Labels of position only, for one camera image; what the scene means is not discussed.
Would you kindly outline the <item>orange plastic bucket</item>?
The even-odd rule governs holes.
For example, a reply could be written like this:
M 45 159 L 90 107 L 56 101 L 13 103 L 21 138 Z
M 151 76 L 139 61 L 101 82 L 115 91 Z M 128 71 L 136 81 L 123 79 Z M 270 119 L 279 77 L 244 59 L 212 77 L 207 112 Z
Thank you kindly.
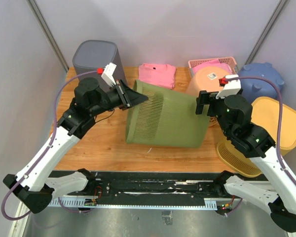
M 213 117 L 207 116 L 207 110 L 209 105 L 205 105 L 203 108 L 204 113 L 201 115 L 196 115 L 196 98 L 199 96 L 200 91 L 207 92 L 217 92 L 221 91 L 222 87 L 220 86 L 219 79 L 231 75 L 232 73 L 227 71 L 227 69 L 222 69 L 218 66 L 208 66 L 198 70 L 194 73 L 194 76 L 190 80 L 190 83 L 185 91 L 185 93 L 191 96 L 188 107 L 190 109 L 190 113 L 196 117 L 205 116 L 208 122 L 202 122 L 202 125 L 206 128 L 212 126 L 217 123 L 217 119 Z

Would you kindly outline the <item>green mesh waste basket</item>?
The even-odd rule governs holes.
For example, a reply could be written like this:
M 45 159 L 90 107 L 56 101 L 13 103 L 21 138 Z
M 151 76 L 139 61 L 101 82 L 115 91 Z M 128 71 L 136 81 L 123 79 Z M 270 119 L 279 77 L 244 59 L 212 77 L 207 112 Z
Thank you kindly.
M 129 109 L 125 141 L 128 144 L 198 148 L 210 118 L 197 115 L 196 97 L 136 80 L 133 89 L 148 100 Z

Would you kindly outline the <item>blue plastic bucket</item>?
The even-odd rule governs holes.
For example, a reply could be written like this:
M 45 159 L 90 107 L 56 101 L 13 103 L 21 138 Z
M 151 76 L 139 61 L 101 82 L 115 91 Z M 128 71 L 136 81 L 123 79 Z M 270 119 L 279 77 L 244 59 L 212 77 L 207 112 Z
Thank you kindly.
M 279 72 L 273 68 L 271 63 L 251 63 L 244 65 L 238 72 L 240 77 L 260 77 L 272 81 L 279 90 L 285 84 Z M 277 92 L 267 82 L 258 79 L 241 79 L 242 96 L 253 103 L 258 97 L 266 96 L 273 99 L 277 98 Z

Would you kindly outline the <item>yellow slotted plastic basket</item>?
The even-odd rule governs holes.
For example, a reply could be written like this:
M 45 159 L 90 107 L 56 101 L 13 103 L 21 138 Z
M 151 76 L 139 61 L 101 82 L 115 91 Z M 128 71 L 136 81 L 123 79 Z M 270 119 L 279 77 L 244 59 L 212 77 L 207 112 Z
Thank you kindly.
M 279 120 L 279 102 L 270 97 L 259 97 L 253 103 L 252 122 L 267 130 L 276 140 Z M 284 156 L 296 147 L 296 110 L 283 105 L 280 151 Z M 245 158 L 229 140 L 223 138 L 216 146 L 219 159 L 233 171 L 242 176 L 254 178 L 262 174 L 261 170 L 248 158 Z

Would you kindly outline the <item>grey mesh waste basket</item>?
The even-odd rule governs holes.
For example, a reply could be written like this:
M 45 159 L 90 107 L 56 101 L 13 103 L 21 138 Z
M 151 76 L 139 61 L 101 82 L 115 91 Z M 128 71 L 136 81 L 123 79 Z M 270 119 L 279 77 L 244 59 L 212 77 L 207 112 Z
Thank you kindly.
M 78 79 L 96 78 L 100 88 L 104 91 L 108 91 L 109 86 L 101 78 L 101 75 L 97 73 L 97 69 L 104 68 L 109 63 L 116 64 L 113 78 L 122 80 L 127 84 L 118 47 L 115 43 L 104 40 L 87 40 L 78 47 L 73 57 L 73 66 L 76 74 L 94 71 L 94 73 L 80 76 Z

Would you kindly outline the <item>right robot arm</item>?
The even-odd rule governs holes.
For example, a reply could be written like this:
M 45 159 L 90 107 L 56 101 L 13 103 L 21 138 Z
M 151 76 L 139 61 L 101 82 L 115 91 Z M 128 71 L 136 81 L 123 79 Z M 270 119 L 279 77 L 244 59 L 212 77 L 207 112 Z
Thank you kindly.
M 214 193 L 245 199 L 264 210 L 282 230 L 296 232 L 296 175 L 288 167 L 277 144 L 261 126 L 251 122 L 252 105 L 240 94 L 219 98 L 216 92 L 200 91 L 196 114 L 216 117 L 224 136 L 244 157 L 253 162 L 271 183 L 274 191 L 259 188 L 237 175 L 224 171 L 215 180 Z

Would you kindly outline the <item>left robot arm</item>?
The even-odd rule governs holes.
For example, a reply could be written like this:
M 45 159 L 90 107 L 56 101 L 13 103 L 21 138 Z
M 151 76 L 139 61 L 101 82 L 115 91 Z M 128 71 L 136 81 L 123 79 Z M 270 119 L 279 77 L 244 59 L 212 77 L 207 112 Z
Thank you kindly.
M 86 169 L 59 178 L 49 175 L 62 157 L 96 124 L 96 116 L 116 108 L 127 110 L 148 97 L 116 81 L 110 90 L 100 88 L 96 78 L 85 78 L 74 89 L 70 107 L 54 125 L 51 137 L 35 157 L 17 174 L 8 174 L 3 183 L 33 214 L 42 212 L 56 198 L 73 192 L 92 195 L 95 175 Z

